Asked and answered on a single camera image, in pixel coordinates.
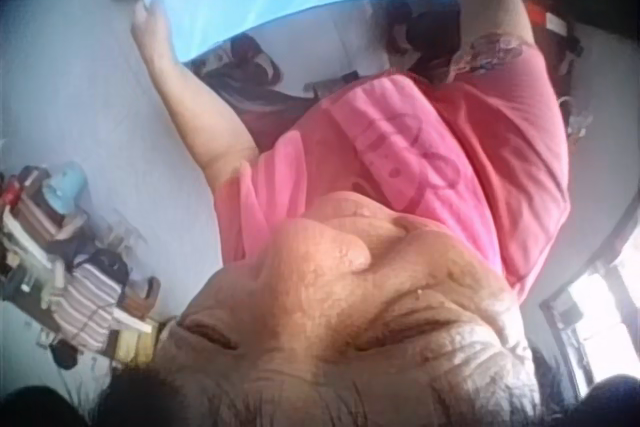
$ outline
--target pink t-shirt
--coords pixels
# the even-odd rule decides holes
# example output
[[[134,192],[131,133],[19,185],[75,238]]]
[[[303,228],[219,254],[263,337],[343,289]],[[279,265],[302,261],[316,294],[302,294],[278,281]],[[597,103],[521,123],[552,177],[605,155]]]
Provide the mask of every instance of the pink t-shirt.
[[[313,107],[215,192],[225,263],[351,191],[435,220],[526,296],[569,210],[563,121],[540,52],[442,86],[368,79]]]

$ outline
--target striped cloth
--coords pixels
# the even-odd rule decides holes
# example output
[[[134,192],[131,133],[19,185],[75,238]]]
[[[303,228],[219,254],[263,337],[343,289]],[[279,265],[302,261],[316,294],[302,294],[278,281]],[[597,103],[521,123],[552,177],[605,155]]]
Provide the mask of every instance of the striped cloth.
[[[64,289],[51,296],[63,337],[78,348],[101,351],[109,337],[122,286],[89,263],[80,264]]]

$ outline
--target nose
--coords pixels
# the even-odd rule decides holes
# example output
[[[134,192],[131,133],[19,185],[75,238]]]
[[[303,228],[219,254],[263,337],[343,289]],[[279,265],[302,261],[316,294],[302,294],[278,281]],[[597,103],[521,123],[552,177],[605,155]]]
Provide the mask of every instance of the nose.
[[[328,348],[359,300],[354,273],[370,261],[355,235],[307,219],[287,222],[274,235],[258,279],[264,334],[307,354]]]

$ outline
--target eye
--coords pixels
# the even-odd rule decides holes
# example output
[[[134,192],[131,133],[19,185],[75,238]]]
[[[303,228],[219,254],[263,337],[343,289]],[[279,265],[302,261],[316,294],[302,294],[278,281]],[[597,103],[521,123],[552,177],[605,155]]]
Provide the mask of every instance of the eye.
[[[363,342],[357,343],[356,350],[359,352],[366,352],[369,350],[388,347],[390,345],[401,344],[419,337],[432,335],[457,323],[458,322],[451,320],[429,320],[428,322],[412,325],[387,325],[368,336]]]
[[[238,344],[223,334],[215,326],[203,324],[200,322],[178,322],[178,325],[184,330],[206,340],[207,342],[217,345],[224,350],[238,350]]]

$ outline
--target finger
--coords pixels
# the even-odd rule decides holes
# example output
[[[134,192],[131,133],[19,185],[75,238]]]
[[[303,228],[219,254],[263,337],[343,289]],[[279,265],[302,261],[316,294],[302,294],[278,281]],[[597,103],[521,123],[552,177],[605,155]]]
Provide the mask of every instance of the finger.
[[[166,17],[167,11],[164,6],[164,0],[151,0],[149,3],[149,11],[151,15]]]
[[[147,18],[147,8],[144,5],[144,0],[139,0],[136,3],[136,7],[133,11],[133,25],[140,25]]]

